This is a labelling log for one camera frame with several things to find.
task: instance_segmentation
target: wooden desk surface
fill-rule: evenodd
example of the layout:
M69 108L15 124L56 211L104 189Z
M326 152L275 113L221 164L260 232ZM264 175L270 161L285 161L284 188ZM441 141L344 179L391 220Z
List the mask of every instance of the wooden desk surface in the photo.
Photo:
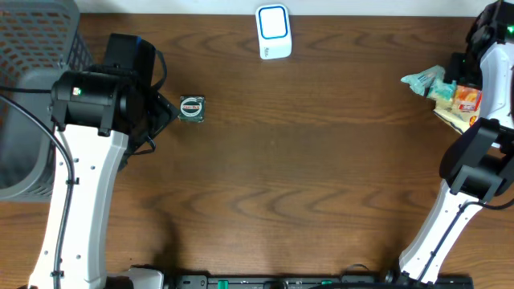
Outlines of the wooden desk surface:
M98 61L111 32L141 35L165 54L170 101L207 98L203 124L175 121L156 153L118 175L109 271L325 275L393 263L434 204L439 162L458 137L399 80L446 64L471 22L293 16L292 56L264 62L251 16L83 15ZM1 288L28 280L47 212L0 203ZM442 272L513 287L512 229L512 210L480 213Z

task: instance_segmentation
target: crumpled packaging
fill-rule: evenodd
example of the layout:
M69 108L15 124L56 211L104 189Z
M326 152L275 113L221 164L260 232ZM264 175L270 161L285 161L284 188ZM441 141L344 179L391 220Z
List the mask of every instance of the crumpled packaging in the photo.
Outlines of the crumpled packaging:
M402 78L420 96L435 100L434 114L455 131L464 133L478 119L482 92L453 83L444 83L444 68L438 66Z

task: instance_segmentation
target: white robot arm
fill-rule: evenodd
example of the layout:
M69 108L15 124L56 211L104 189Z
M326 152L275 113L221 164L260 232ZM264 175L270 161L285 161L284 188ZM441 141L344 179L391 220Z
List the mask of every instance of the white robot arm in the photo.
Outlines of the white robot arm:
M145 142L155 149L153 138L177 116L177 109L157 92L164 79L150 86L159 53L139 37L111 35L104 65L67 71L54 83L54 136L73 161L75 181L66 211L68 168L57 153L47 231L29 288L162 289L160 271L133 268L108 276L105 268L116 174ZM67 221L59 249L63 216ZM59 269L53 271L56 256Z
M467 53L452 55L447 80L483 90L483 119L465 132L443 158L443 181L437 201L414 241L400 256L404 281L435 283L443 260L466 224L512 183L513 3L498 1L486 7L467 36ZM488 156L490 146L500 148L505 157Z

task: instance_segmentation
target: gray plastic bin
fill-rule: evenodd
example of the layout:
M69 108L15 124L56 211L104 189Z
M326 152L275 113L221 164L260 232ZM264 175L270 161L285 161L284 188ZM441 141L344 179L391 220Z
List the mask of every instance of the gray plastic bin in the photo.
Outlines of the gray plastic bin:
M0 84L50 89L67 69L91 65L79 17L72 0L0 0ZM53 128L50 95L0 93ZM54 156L34 124L0 103L0 201L50 201Z

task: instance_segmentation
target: white square object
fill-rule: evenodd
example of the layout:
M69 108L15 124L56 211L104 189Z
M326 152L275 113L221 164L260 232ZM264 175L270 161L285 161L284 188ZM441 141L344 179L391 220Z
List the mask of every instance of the white square object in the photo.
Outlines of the white square object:
M288 8L284 5L261 6L255 12L259 50L262 59L288 57L292 50Z

